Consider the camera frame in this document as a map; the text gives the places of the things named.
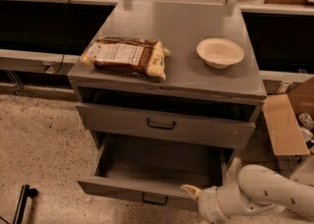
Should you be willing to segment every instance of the black metal stand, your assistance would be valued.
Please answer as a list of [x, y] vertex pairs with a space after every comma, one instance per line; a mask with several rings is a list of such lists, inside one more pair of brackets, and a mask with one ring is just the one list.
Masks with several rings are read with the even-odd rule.
[[28, 197], [35, 197], [38, 194], [37, 189], [30, 189], [29, 185], [23, 185], [20, 193], [19, 203], [17, 206], [16, 214], [14, 216], [13, 224], [21, 224], [26, 209], [26, 202]]

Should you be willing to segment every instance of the black panel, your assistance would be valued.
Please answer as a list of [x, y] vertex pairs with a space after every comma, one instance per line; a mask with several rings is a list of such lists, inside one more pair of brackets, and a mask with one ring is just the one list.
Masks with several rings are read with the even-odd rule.
[[64, 53], [67, 43], [66, 53], [75, 55], [82, 53], [114, 9], [19, 1], [0, 5], [0, 48]]
[[314, 74], [314, 17], [243, 13], [260, 70]]

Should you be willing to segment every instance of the drawer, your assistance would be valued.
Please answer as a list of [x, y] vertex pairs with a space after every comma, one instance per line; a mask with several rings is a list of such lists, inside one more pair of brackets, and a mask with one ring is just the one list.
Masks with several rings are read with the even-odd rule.
[[222, 118], [79, 103], [88, 130], [112, 134], [244, 148], [255, 124]]
[[86, 194], [196, 210], [182, 184], [221, 186], [222, 149], [165, 140], [107, 135], [89, 177], [78, 183]]

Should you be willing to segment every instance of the speckled floor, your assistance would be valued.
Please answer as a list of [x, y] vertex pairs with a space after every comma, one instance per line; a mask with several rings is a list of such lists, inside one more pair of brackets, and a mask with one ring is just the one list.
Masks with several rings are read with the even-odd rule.
[[[0, 84], [0, 216], [12, 223], [22, 185], [37, 188], [28, 200], [28, 224], [204, 224], [196, 212], [115, 200], [83, 193], [77, 178], [90, 174], [94, 141], [79, 119], [70, 90], [26, 86], [12, 97], [13, 87]], [[276, 168], [265, 134], [257, 130], [229, 172], [241, 164]], [[285, 210], [276, 216], [239, 217], [230, 223], [310, 223]]]

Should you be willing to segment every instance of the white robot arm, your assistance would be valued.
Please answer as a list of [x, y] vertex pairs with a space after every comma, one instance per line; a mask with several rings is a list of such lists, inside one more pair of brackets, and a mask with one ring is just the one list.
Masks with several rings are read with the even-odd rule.
[[237, 181], [200, 190], [182, 185], [198, 202], [198, 211], [209, 223], [222, 224], [236, 216], [268, 215], [294, 210], [314, 220], [314, 187], [300, 185], [259, 165], [247, 165]]

